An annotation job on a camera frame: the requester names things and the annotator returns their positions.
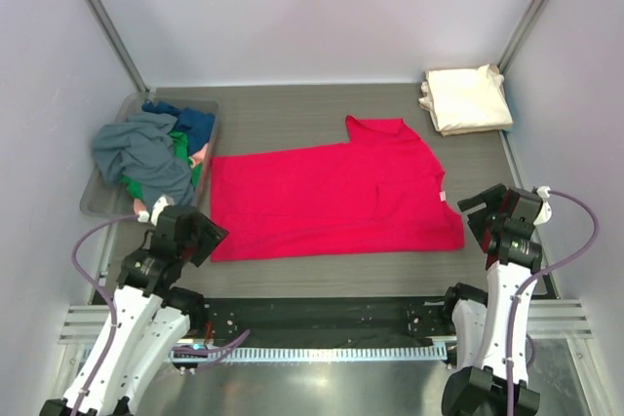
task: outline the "metal floor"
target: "metal floor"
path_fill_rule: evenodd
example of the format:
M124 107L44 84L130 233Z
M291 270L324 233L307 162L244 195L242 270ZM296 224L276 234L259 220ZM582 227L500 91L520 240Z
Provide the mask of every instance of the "metal floor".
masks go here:
M566 341L537 341L529 387L538 414L591 416ZM136 416L440 416L441 362L230 365L180 376L161 369Z
M159 90L160 96L217 99L221 126L217 155L257 153L347 140L344 117L402 117L447 171L452 207L502 182L512 184L497 132L442 137L418 107L417 85L280 86ZM202 209L210 214L208 197ZM120 227L108 268L108 286L121 260L137 248L143 228ZM177 285L210 297L320 297L438 295L457 282L486 287L485 256L467 233L455 252L328 255L186 267ZM543 292L539 286L537 292Z

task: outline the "red garment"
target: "red garment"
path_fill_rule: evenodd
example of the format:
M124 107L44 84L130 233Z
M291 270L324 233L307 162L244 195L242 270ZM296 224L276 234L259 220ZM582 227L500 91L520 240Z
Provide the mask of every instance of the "red garment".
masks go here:
M212 261L464 247L444 170L403 119L347 116L348 143L214 157Z

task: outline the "plastic bin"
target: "plastic bin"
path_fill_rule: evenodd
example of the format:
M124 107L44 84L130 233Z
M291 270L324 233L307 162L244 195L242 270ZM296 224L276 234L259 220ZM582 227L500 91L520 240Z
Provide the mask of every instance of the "plastic bin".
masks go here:
M124 104L122 105L115 122L124 122L129 116L140 112L140 107L150 98L151 96L148 95L148 93L135 93L133 95L129 95L124 100ZM195 188L195 196L193 197L193 202L191 204L192 206L197 207L201 201L204 188L207 185L206 182L210 170L210 159L215 149L216 135L219 125L219 104L213 100L207 101L203 99L166 96L157 96L151 100L155 104L160 101L165 101L179 109L190 107L198 111L214 114L213 132L211 133L211 138L209 140L206 159L202 165L202 175L197 187ZM98 167L96 167L94 172L91 174L91 178L89 179L85 192L80 200L80 210L91 216L111 217L121 214L132 214L134 213L133 199L123 185L106 185L101 176L101 172Z

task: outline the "gray cloth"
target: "gray cloth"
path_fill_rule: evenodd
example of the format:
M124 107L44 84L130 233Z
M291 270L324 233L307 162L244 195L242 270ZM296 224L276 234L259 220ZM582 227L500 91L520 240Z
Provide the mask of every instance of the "gray cloth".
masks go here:
M102 127L92 151L104 182L117 184L122 175L141 184L149 209L162 195L188 205L195 190L188 163L174 155L174 141L167 135L176 123L169 114L140 112L120 124Z

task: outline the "green cloth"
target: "green cloth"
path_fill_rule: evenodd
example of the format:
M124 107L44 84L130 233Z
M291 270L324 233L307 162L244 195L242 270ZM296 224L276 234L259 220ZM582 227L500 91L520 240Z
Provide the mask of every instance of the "green cloth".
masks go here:
M174 141L174 155L176 158L180 158L185 161L188 166L191 166L191 159L188 155L188 137L186 133L172 131L168 135ZM193 187L197 187L199 178L202 175L202 165L197 165L191 169L191 184ZM143 200L143 189L139 182L136 182L129 177L122 175L119 181L126 186L128 193L134 198Z

